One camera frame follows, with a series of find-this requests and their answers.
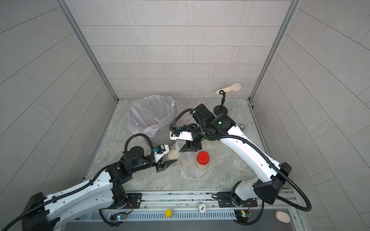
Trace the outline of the red lidded rice jar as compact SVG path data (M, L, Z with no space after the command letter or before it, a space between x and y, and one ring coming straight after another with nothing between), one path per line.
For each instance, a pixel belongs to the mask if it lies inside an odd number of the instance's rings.
M201 151L197 155L197 168L205 170L208 168L210 162L210 156L207 152Z

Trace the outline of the clear rice jar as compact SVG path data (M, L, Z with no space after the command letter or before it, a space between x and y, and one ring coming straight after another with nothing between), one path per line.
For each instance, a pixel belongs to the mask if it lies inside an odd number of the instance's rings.
M177 151L176 149L171 149L169 153L166 155L167 160L173 160L177 159L180 156L180 152Z

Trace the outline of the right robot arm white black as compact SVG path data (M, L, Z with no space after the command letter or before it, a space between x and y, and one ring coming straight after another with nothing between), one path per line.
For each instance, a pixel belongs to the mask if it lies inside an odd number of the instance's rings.
M255 224L262 216L265 203L274 204L280 200L301 211L309 212L312 205L305 193L289 178L291 166L279 163L258 148L240 127L227 114L215 116L204 104L181 112L170 124L170 139L185 140L188 145L201 145L203 140L221 141L236 152L256 173L255 180L237 182L230 192L230 201L240 207L249 199L260 198L261 210L258 216L250 221L246 212L239 210L235 223L249 226ZM303 198L305 206L295 204L279 193L288 183Z

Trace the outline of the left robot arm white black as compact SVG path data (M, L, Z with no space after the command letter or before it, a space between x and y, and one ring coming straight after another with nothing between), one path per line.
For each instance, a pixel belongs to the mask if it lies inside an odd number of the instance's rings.
M123 207L128 201L123 184L133 178L133 173L147 168L166 170L177 161L163 159L169 152L166 144L155 147L146 135L133 135L126 141L119 161L102 167L93 178L67 190L47 196L42 192L33 195L23 213L3 230L21 222L24 231L53 231L87 212L112 205Z

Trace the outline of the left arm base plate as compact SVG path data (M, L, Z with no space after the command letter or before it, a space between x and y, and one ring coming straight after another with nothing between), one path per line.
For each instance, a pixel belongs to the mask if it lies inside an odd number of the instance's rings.
M114 209L138 209L142 200L141 193L127 193L124 198L114 200L111 208Z

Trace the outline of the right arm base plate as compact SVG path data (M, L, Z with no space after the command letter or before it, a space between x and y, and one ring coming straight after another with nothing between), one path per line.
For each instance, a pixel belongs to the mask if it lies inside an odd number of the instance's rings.
M218 201L220 208L256 208L258 206L257 201L254 198L246 201L241 201L238 205L231 199L229 192L217 192L212 195L212 198Z

